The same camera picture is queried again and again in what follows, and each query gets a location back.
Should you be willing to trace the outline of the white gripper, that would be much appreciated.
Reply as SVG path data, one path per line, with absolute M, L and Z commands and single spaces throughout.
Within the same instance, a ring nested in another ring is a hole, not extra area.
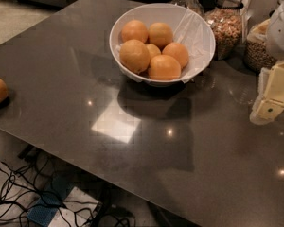
M 261 70 L 257 90 L 249 119 L 253 124 L 265 125 L 284 111 L 284 61 L 279 61 L 271 70 Z

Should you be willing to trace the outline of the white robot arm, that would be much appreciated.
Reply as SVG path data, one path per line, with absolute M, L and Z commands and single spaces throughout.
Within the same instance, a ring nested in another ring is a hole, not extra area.
M 259 74 L 258 96 L 250 113 L 256 125 L 271 123 L 284 111 L 284 1 L 271 16 L 266 34 L 267 52 L 277 63 Z

